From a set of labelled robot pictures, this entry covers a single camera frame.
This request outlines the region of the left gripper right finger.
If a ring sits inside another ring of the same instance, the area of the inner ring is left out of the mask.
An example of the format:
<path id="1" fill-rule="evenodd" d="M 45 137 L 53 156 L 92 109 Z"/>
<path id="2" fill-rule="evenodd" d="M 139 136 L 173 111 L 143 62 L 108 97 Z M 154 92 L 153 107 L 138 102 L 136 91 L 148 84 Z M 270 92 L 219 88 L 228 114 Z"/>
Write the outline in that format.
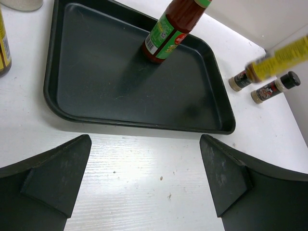
<path id="1" fill-rule="evenodd" d="M 307 174 L 259 160 L 210 135 L 201 136 L 200 149 L 225 230 L 307 230 Z"/>

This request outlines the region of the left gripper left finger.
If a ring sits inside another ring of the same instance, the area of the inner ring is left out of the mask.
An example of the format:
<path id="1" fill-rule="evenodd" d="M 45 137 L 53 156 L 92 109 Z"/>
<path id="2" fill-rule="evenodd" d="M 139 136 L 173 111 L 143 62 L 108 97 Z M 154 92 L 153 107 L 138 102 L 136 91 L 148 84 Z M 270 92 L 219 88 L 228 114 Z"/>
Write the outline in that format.
<path id="1" fill-rule="evenodd" d="M 89 135 L 0 169 L 2 231 L 62 231 L 91 150 Z"/>

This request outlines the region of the yellow label bottle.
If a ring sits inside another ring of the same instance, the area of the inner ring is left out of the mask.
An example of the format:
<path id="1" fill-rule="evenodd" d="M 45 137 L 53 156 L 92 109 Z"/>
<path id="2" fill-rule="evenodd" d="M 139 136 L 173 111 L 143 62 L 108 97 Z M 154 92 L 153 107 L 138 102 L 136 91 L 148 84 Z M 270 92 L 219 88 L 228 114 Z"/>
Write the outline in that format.
<path id="1" fill-rule="evenodd" d="M 274 53 L 251 61 L 246 65 L 245 73 L 251 83 L 259 83 L 307 60 L 308 36 L 305 35 Z"/>
<path id="2" fill-rule="evenodd" d="M 4 25 L 2 12 L 0 12 L 0 76 L 6 75 L 12 66 L 12 57 Z"/>

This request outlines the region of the clear jar black stopper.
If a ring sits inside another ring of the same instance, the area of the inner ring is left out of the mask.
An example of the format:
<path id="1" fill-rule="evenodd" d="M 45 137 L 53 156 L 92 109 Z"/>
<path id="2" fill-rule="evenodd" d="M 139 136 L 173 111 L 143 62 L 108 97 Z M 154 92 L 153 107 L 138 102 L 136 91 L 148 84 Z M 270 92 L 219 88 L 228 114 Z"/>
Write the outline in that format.
<path id="1" fill-rule="evenodd" d="M 43 0 L 0 0 L 1 4 L 22 12 L 38 10 L 43 5 Z"/>

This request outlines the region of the red sauce bottle green label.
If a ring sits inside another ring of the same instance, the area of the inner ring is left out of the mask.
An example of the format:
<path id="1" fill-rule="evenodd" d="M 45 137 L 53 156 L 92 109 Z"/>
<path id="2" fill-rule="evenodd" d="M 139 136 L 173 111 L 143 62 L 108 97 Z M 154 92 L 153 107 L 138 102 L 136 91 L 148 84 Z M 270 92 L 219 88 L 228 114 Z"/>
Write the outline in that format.
<path id="1" fill-rule="evenodd" d="M 173 0 L 143 42 L 143 54 L 153 63 L 162 63 L 192 31 L 211 2 Z"/>

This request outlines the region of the black rectangular tray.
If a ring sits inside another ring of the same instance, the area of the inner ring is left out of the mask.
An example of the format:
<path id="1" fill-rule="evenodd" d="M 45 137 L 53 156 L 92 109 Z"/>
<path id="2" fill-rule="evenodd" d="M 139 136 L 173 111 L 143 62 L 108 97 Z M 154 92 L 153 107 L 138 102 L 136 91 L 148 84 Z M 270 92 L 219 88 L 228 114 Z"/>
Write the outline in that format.
<path id="1" fill-rule="evenodd" d="M 113 0 L 57 0 L 44 98 L 80 123 L 229 135 L 235 117 L 212 49 L 189 35 L 161 64 L 141 45 L 156 20 Z"/>

